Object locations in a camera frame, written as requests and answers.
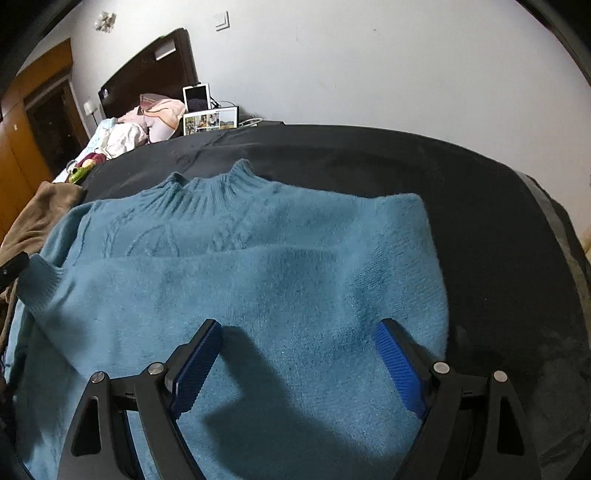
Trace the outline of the brown fleece garment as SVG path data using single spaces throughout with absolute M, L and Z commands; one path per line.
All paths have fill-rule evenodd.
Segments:
M 1 244 L 1 265 L 20 252 L 39 253 L 52 228 L 79 205 L 85 190 L 75 184 L 43 181 L 10 227 Z M 12 322 L 16 281 L 1 288 L 1 328 Z

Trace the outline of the white framed tablet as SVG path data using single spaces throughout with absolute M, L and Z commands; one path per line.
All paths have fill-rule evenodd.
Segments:
M 182 89 L 182 94 L 188 113 L 211 109 L 211 91 L 208 84 L 185 86 Z

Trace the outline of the wall lamp fixture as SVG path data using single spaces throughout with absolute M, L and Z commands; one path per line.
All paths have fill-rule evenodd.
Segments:
M 102 11 L 94 22 L 94 29 L 98 32 L 110 33 L 116 21 L 116 14 Z

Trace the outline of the black cloth work mat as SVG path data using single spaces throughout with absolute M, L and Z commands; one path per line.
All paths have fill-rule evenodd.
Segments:
M 444 355 L 434 356 L 396 322 L 433 360 L 461 374 L 502 370 L 508 375 L 535 445 L 539 479 L 589 477 L 590 263 L 565 209 L 535 179 L 413 134 L 266 126 L 136 148 L 96 167 L 86 179 L 84 201 L 75 208 L 136 195 L 174 174 L 212 178 L 239 161 L 257 177 L 308 190 L 367 199 L 419 196 L 446 291 Z M 13 323 L 8 352 L 14 332 Z M 8 352 L 1 475 L 38 479 L 16 447 L 19 381 Z M 142 479 L 161 479 L 138 414 L 130 412 L 128 419 Z

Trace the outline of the wooden wardrobe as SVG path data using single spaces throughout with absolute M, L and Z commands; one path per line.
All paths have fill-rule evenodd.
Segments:
M 71 87 L 71 41 L 16 75 L 1 95 L 1 234 L 39 185 L 53 180 L 89 140 Z

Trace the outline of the white crumpled garment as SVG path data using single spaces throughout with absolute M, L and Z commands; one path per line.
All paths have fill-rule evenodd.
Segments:
M 111 160 L 146 144 L 147 140 L 148 136 L 139 124 L 117 123 L 108 130 L 98 147 L 98 152 Z

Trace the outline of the photo collage frame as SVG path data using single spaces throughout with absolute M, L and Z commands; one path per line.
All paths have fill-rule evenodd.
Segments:
M 183 116 L 183 135 L 235 129 L 238 127 L 238 106 L 189 113 Z

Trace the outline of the dark wooden headboard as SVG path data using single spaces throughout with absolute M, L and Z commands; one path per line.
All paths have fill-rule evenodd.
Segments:
M 182 99 L 182 89 L 198 83 L 190 36 L 178 28 L 142 49 L 98 91 L 106 118 L 120 117 L 138 106 L 142 94 Z

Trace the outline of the teal knit sweater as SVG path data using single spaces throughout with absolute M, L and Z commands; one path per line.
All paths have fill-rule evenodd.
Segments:
M 257 177 L 239 161 L 71 210 L 18 281 L 16 447 L 53 479 L 90 375 L 141 372 L 206 319 L 223 348 L 179 421 L 211 479 L 390 479 L 419 429 L 375 345 L 392 318 L 436 357 L 448 305 L 421 198 Z

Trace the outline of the white wall switch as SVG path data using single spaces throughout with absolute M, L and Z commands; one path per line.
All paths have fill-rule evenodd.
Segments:
M 228 29 L 230 27 L 228 11 L 223 11 L 223 12 L 215 14 L 213 16 L 213 22 L 214 22 L 214 30 L 216 32 L 221 32 L 223 30 Z

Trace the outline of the white bed sheet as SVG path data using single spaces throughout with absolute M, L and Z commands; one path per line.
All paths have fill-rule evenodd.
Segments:
M 52 180 L 53 183 L 64 183 L 74 166 L 83 160 L 88 154 L 98 149 L 99 144 L 108 134 L 109 130 L 117 123 L 115 118 L 107 118 L 102 120 L 95 129 L 94 134 L 82 151 L 73 159 L 70 160 L 66 167 Z

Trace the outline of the bedside wall lamp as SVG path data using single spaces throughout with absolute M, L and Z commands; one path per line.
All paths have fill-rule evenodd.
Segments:
M 96 117 L 97 106 L 92 100 L 87 100 L 83 104 L 84 113 L 87 117 L 90 117 L 93 121 L 95 126 L 98 126 L 98 120 Z

